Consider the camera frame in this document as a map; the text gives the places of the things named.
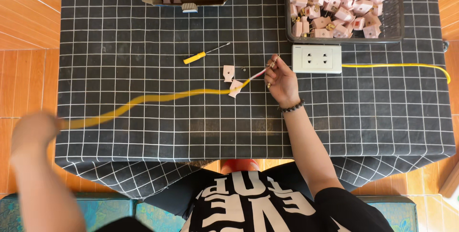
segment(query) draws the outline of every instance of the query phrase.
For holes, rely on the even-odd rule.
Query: screwdriver handle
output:
[[[193,55],[190,58],[187,58],[187,59],[183,60],[183,62],[187,65],[187,64],[189,64],[191,62],[196,61],[197,59],[203,58],[204,56],[206,56],[206,52],[201,52],[199,54]]]

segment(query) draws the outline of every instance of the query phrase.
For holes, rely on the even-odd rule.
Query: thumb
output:
[[[277,67],[282,71],[285,76],[291,76],[293,73],[292,70],[288,67],[288,65],[284,62],[282,58],[278,58],[276,61]]]

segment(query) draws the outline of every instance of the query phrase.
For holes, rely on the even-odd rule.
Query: wall outlet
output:
[[[341,46],[293,45],[291,61],[296,73],[340,74]]]

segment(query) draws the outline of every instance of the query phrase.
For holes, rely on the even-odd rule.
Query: yellow screwdriver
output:
[[[227,46],[227,45],[229,45],[229,44],[231,44],[231,42],[228,42],[228,43],[224,44],[223,46],[217,47],[217,48],[215,48],[215,49],[212,49],[212,50],[210,50],[209,52],[201,52],[201,53],[199,53],[199,54],[193,55],[192,57],[183,60],[183,62],[187,65],[187,64],[189,64],[189,63],[191,63],[191,62],[196,61],[197,59],[203,58],[204,56],[206,56],[206,54],[208,54],[208,53],[210,53],[210,52],[212,52],[212,51],[214,51],[214,50],[217,50],[217,49],[219,49],[219,48],[222,48],[222,47],[224,47],[224,46]]]

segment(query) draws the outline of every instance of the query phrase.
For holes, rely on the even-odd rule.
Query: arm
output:
[[[86,231],[83,214],[72,193],[46,161],[46,147],[58,132],[57,119],[46,113],[22,118],[13,131],[11,165],[28,232]]]
[[[281,108],[289,108],[300,102],[296,74],[285,62],[272,55],[270,64],[277,59],[272,69],[268,69],[265,81],[271,83],[269,91]],[[343,188],[336,176],[324,145],[318,138],[304,108],[284,113],[285,124],[290,137],[293,158],[313,197],[322,189]]]

